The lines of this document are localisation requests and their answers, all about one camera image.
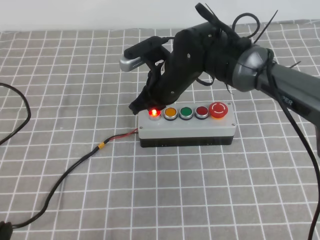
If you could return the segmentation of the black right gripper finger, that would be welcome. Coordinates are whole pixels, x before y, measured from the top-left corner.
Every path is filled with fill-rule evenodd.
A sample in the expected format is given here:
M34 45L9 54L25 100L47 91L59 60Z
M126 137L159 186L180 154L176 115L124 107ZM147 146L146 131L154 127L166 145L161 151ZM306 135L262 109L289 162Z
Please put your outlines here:
M141 93L138 97L130 103L128 106L134 115L144 110L158 109L163 110L165 108L164 104L157 102L154 97L151 96L150 87L152 85L152 80L155 80L156 75L152 71L148 72L147 81L143 87Z

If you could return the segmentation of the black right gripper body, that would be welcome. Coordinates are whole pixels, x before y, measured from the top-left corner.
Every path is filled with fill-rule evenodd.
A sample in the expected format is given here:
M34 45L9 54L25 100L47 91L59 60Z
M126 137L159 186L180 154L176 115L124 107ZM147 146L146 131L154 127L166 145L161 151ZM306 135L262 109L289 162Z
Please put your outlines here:
M148 106L173 104L203 72L231 85L240 55L251 45L249 38L228 36L208 22L179 31L164 73L148 90Z

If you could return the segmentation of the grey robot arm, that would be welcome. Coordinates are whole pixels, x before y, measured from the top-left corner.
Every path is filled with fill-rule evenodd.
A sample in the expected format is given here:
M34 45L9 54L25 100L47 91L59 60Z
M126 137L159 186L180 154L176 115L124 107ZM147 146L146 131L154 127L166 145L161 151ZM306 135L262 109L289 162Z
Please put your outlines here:
M261 91L320 127L320 80L275 63L271 49L208 22L183 29L172 40L172 51L163 47L168 39L159 36L124 51L126 59L139 58L149 67L142 92L129 105L134 114L173 104L207 73L240 92Z

